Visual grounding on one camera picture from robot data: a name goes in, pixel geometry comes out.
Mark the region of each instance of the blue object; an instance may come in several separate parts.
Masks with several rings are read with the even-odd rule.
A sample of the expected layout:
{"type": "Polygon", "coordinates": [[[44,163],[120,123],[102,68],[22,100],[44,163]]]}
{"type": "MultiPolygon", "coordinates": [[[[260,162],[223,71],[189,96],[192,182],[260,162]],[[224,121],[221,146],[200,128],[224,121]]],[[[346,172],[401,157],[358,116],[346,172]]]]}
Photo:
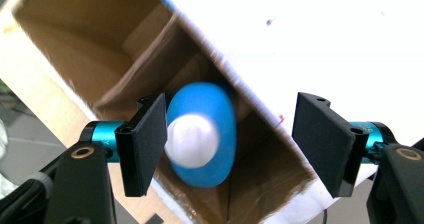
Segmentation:
{"type": "Polygon", "coordinates": [[[176,93],[168,107],[168,125],[187,114],[204,116],[214,123],[219,134],[218,149],[204,166],[187,168],[172,160],[171,165],[189,185],[217,186],[228,177],[236,151],[236,119],[230,98],[218,85],[206,82],[188,84],[176,93]]]}
{"type": "Polygon", "coordinates": [[[112,156],[107,159],[108,162],[119,162],[115,130],[122,124],[123,122],[102,121],[96,125],[93,131],[91,141],[100,142],[103,147],[112,151],[112,156]]]}
{"type": "MultiPolygon", "coordinates": [[[[367,153],[373,153],[375,151],[380,151],[380,146],[384,146],[383,135],[376,125],[371,122],[350,122],[352,125],[359,127],[363,130],[366,130],[369,133],[367,144],[365,146],[365,151],[367,153]]],[[[362,158],[363,163],[371,163],[367,157],[362,158]]]]}

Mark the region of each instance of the open cardboard box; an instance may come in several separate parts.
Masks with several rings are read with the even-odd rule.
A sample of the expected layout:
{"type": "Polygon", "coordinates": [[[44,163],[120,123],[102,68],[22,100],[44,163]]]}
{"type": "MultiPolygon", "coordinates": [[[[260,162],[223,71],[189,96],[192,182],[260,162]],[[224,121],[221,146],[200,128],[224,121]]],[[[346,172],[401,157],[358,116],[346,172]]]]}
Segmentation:
{"type": "Polygon", "coordinates": [[[210,189],[185,185],[164,155],[155,178],[194,222],[257,223],[306,187],[313,174],[287,137],[252,104],[230,66],[214,63],[160,0],[22,0],[15,17],[62,78],[102,120],[129,120],[136,100],[168,101],[195,81],[227,82],[237,115],[230,177],[210,189]]]}

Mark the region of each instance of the black cable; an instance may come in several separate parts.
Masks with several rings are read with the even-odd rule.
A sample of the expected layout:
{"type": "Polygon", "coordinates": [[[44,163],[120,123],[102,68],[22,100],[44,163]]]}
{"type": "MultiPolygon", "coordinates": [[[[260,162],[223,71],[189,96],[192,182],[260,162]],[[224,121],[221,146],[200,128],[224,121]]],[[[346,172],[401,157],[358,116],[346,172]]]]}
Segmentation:
{"type": "Polygon", "coordinates": [[[327,209],[324,210],[322,224],[327,224],[327,209]]]}
{"type": "Polygon", "coordinates": [[[12,203],[14,203],[20,196],[22,196],[26,191],[31,187],[32,182],[26,181],[20,185],[12,193],[0,200],[0,217],[7,208],[9,208],[12,203]]]}
{"type": "Polygon", "coordinates": [[[28,113],[26,111],[19,110],[16,107],[13,107],[11,110],[14,111],[14,112],[16,112],[16,113],[18,113],[18,114],[24,114],[24,115],[27,115],[29,117],[37,117],[36,115],[34,115],[32,113],[28,113]]]}
{"type": "Polygon", "coordinates": [[[36,180],[28,180],[27,188],[12,204],[0,214],[0,224],[14,223],[21,212],[39,198],[45,198],[44,186],[36,180]]]}

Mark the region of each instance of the screw hole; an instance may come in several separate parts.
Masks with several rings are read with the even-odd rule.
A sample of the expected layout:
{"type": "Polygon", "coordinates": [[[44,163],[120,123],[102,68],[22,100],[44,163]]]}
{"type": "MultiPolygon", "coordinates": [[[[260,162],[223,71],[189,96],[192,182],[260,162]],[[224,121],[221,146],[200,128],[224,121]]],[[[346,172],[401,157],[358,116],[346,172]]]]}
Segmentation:
{"type": "Polygon", "coordinates": [[[92,147],[81,147],[73,151],[71,157],[74,159],[81,159],[90,156],[94,153],[94,148],[92,147]]]}
{"type": "Polygon", "coordinates": [[[359,128],[350,128],[350,131],[356,134],[364,134],[364,131],[359,128]]]}
{"type": "Polygon", "coordinates": [[[131,131],[132,131],[131,127],[124,127],[121,130],[122,133],[131,133],[131,131]]]}
{"type": "Polygon", "coordinates": [[[412,161],[419,161],[423,159],[423,157],[418,152],[407,148],[398,148],[396,149],[396,152],[402,157],[405,157],[412,161]]]}
{"type": "Polygon", "coordinates": [[[143,98],[143,99],[141,99],[140,101],[138,101],[140,104],[144,104],[144,103],[147,103],[147,102],[151,102],[151,100],[150,100],[150,98],[148,98],[148,97],[145,97],[145,98],[143,98]]]}
{"type": "Polygon", "coordinates": [[[89,224],[91,221],[85,217],[71,217],[65,220],[65,224],[89,224]]]}

